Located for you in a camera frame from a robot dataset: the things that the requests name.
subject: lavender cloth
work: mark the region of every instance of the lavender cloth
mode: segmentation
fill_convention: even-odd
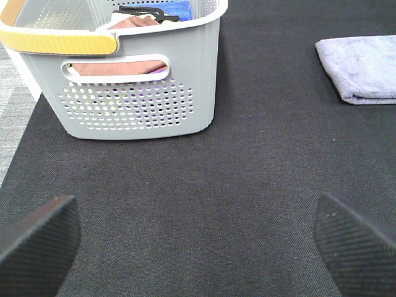
[[[342,100],[396,104],[396,35],[325,39],[315,46]]]

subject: black hanger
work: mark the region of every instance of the black hanger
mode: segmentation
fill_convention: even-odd
[[[119,14],[130,14],[130,15],[144,15],[151,14],[154,15],[155,20],[158,23],[162,23],[164,20],[170,20],[172,22],[179,22],[180,16],[178,15],[165,15],[164,11],[160,8],[154,7],[134,7],[134,6],[120,6],[117,12]]]

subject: yellow basket handle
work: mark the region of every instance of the yellow basket handle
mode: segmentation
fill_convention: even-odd
[[[14,27],[26,0],[9,0],[0,15],[0,40],[16,51],[43,54],[104,55],[116,52],[117,38],[88,30]]]

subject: gray plastic basket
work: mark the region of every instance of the gray plastic basket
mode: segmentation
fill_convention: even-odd
[[[55,38],[66,30],[88,35],[108,23],[118,5],[155,2],[26,0],[14,27],[30,33],[46,30]],[[109,30],[117,41],[117,49],[111,54],[21,52],[70,135],[81,139],[149,139],[199,132],[211,123],[220,17],[228,0],[190,2],[194,20],[173,26]],[[73,77],[65,70],[65,65],[71,62],[155,59],[164,61],[168,71],[122,77]]]

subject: dark gray carpet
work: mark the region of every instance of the dark gray carpet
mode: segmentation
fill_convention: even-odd
[[[233,1],[215,119],[169,139],[67,135],[41,98],[0,226],[75,194],[82,245],[60,296],[340,296],[314,245],[322,191],[396,223],[396,106],[343,103],[314,44],[394,33],[394,0]]]

